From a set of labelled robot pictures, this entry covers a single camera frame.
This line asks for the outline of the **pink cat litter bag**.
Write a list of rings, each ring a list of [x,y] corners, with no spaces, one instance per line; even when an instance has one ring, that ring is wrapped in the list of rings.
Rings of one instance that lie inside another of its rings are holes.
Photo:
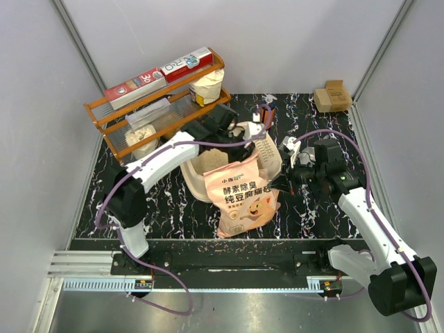
[[[259,154],[242,162],[221,166],[203,175],[210,201],[220,209],[217,237],[229,238],[260,228],[279,209],[279,191],[272,189],[263,169],[258,167]]]

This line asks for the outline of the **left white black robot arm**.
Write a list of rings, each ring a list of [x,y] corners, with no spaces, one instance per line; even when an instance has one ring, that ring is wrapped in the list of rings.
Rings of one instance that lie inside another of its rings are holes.
[[[231,162],[245,160],[253,153],[254,142],[264,136],[260,111],[255,110],[245,126],[239,126],[238,116],[219,104],[209,114],[186,123],[152,153],[117,172],[99,212],[111,214],[109,226],[117,230],[127,254],[126,266],[133,273],[147,272],[151,263],[143,226],[146,195],[151,188],[166,174],[211,148],[227,153]]]

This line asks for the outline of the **metal litter scoop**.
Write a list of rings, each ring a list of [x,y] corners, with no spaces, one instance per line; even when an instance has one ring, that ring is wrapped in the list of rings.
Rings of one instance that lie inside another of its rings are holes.
[[[319,169],[322,165],[327,164],[329,143],[330,137],[326,135],[316,140],[311,146],[304,148],[297,156],[298,166]]]

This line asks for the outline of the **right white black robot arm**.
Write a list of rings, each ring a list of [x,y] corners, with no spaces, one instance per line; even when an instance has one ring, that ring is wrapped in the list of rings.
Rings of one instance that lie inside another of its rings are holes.
[[[273,187],[292,193],[306,185],[318,200],[332,200],[357,227],[369,255],[341,240],[328,241],[316,256],[316,268],[325,275],[345,273],[367,290],[376,310],[390,316],[424,305],[427,321],[437,267],[430,257],[419,257],[382,214],[368,182],[349,169],[339,143],[321,139],[301,149],[295,137],[279,145],[282,169]]]

